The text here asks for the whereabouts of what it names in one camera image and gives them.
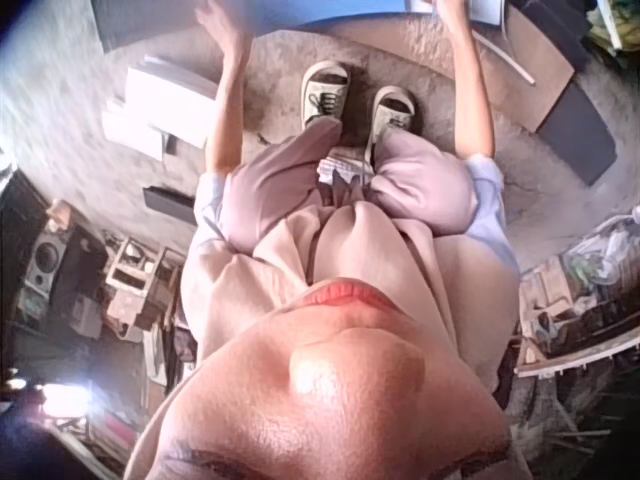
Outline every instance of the speaker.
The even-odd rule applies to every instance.
[[[33,247],[25,283],[46,298],[51,295],[67,250],[67,237],[65,232],[58,234],[45,229]]]

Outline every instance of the floor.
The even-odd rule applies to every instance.
[[[0,46],[0,148],[49,199],[64,198],[95,226],[151,245],[185,251],[192,227],[144,206],[142,188],[167,186],[192,195],[202,152],[184,143],[160,163],[108,142],[100,112],[124,92],[127,66],[156,55],[213,79],[220,54],[198,28],[104,55],[88,0],[41,0]],[[421,132],[453,145],[453,83],[432,71],[362,46],[308,33],[259,39],[247,79],[244,158],[299,131],[298,91],[306,68],[340,60],[354,71],[345,114],[347,145],[362,145],[369,104],[385,84],[409,88],[423,114]],[[616,140],[618,160],[587,188],[535,135],[496,113],[497,162],[506,176],[509,237],[523,270],[559,252],[612,212],[640,203],[640,94],[595,62],[578,83]]]

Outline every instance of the bright light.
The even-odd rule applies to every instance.
[[[12,378],[11,380],[7,380],[7,385],[11,390],[22,390],[27,386],[27,381],[22,378]]]
[[[89,410],[91,395],[84,387],[49,383],[42,392],[47,399],[42,409],[50,417],[84,417]]]

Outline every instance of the nose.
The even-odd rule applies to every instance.
[[[384,330],[354,328],[297,349],[289,370],[290,391],[325,442],[325,456],[349,452],[352,461],[379,463],[402,453],[393,450],[412,436],[425,374],[415,346]]]

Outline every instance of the hand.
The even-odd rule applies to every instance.
[[[467,0],[437,0],[434,3],[450,35],[457,37],[470,32]]]
[[[222,0],[205,0],[205,5],[196,9],[196,19],[220,45],[225,62],[245,65],[251,53],[253,36],[239,26],[221,3]]]

